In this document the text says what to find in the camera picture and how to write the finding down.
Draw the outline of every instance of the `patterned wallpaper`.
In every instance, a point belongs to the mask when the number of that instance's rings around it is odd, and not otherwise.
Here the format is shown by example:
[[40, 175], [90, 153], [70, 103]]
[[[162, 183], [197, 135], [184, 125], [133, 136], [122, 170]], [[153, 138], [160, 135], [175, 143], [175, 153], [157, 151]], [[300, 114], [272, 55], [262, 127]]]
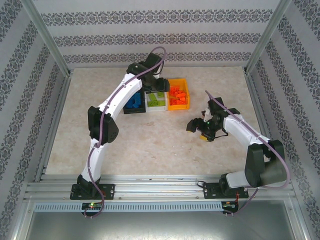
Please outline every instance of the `patterned wallpaper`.
[[35, 0], [69, 68], [125, 67], [155, 46], [167, 66], [245, 66], [279, 0]]
[[18, 0], [0, 0], [0, 239], [38, 170], [64, 76]]
[[294, 0], [251, 72], [272, 137], [284, 143], [311, 239], [320, 239], [320, 4]]

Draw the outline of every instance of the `robotic arm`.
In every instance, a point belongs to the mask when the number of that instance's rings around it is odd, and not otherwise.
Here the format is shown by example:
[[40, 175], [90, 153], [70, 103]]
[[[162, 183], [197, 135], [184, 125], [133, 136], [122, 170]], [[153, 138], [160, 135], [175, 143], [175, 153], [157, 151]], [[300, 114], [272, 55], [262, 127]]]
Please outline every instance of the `robotic arm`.
[[168, 92], [170, 90], [169, 81], [159, 78], [162, 67], [162, 59], [154, 53], [150, 53], [145, 61], [132, 63], [113, 93], [98, 107], [91, 106], [88, 109], [88, 128], [91, 137], [90, 154], [84, 170], [77, 178], [77, 191], [84, 193], [79, 194], [80, 196], [86, 195], [94, 198], [97, 195], [97, 188], [92, 182], [96, 185], [99, 184], [104, 155], [109, 144], [116, 139], [119, 133], [115, 120], [128, 100], [141, 88], [146, 93]]
[[[202, 111], [203, 118], [191, 120], [186, 130], [193, 133], [200, 131], [201, 137], [208, 142], [230, 133], [247, 149], [245, 169], [222, 175], [219, 181], [221, 191], [227, 192], [230, 189], [248, 186], [257, 188], [285, 181], [287, 173], [284, 165], [265, 145], [270, 145], [284, 159], [282, 143], [279, 140], [270, 140], [255, 130], [249, 131], [246, 127], [249, 127], [249, 124], [237, 109], [230, 108], [226, 111], [217, 102], [224, 107], [221, 97], [215, 98], [215, 101], [210, 99], [207, 102], [208, 107]], [[219, 130], [225, 135], [216, 136]], [[265, 162], [264, 156], [269, 158], [269, 161]]]

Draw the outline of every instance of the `yellow object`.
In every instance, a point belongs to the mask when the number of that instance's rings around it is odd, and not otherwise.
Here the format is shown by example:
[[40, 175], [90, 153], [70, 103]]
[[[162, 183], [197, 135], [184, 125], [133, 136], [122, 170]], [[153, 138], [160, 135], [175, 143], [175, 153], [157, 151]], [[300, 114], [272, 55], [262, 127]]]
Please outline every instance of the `yellow object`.
[[[168, 101], [168, 110], [183, 110], [183, 109], [189, 109], [190, 108], [190, 95], [189, 95], [189, 90], [188, 90], [188, 85], [187, 85], [187, 80], [185, 78], [172, 78], [168, 79], [170, 86], [179, 86], [179, 89], [184, 91], [186, 93], [185, 96], [185, 101], [186, 104], [181, 104], [181, 105], [170, 105], [170, 101]], [[166, 96], [168, 99], [172, 98], [169, 96], [169, 93], [166, 93]]]
[[202, 135], [200, 136], [200, 139], [208, 141], [207, 138], [205, 136], [202, 136]]

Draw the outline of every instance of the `white robotic arm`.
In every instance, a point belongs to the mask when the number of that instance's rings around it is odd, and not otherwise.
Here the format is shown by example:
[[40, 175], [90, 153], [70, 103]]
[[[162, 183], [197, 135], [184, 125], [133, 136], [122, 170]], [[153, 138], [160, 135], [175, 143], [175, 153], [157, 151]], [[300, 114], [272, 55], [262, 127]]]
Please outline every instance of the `white robotic arm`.
[[[135, 75], [129, 73], [124, 75], [123, 80], [119, 84], [119, 86], [113, 91], [113, 93], [98, 106], [98, 109], [105, 109], [106, 105], [110, 102], [112, 98], [112, 102], [108, 105], [108, 108], [105, 111], [105, 114], [110, 114], [110, 117], [116, 121], [117, 116], [121, 109], [125, 106], [125, 104], [129, 101], [129, 99], [142, 88], [141, 79], [133, 79], [130, 83], [126, 84], [128, 80], [132, 79]], [[90, 152], [94, 146], [98, 146], [99, 140], [92, 138], [90, 143]], [[106, 153], [106, 149], [109, 143], [101, 145], [100, 147], [95, 147], [90, 158], [90, 172], [93, 180], [96, 182], [100, 179], [101, 175], [101, 167], [104, 160], [104, 156]], [[83, 179], [90, 182], [90, 176], [88, 172], [88, 165], [85, 165], [84, 170], [81, 173]]]
[[[270, 140], [250, 127], [237, 109], [224, 108], [221, 97], [210, 99], [208, 107], [202, 111], [203, 119], [195, 118], [186, 127], [187, 131], [193, 133], [200, 131], [202, 138], [208, 142], [232, 134], [247, 149], [245, 169], [221, 176], [222, 191], [247, 186], [256, 188], [285, 181], [289, 170], [281, 162], [285, 158], [282, 143]], [[225, 135], [216, 136], [219, 130]]]

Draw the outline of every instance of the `beige tabletop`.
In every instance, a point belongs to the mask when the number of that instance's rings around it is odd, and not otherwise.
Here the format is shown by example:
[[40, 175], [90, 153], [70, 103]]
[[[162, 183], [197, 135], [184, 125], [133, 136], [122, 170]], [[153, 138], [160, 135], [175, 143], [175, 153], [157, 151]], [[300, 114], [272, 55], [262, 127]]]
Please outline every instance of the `beige tabletop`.
[[[126, 68], [74, 70], [46, 174], [80, 174], [89, 153], [87, 110], [102, 103], [122, 80]], [[119, 134], [109, 146], [102, 174], [203, 175], [243, 170], [247, 150], [232, 136], [213, 142], [187, 123], [202, 116], [209, 100], [205, 90], [237, 108], [259, 130], [241, 67], [164, 67], [161, 77], [186, 78], [190, 109], [124, 115], [116, 119]]]

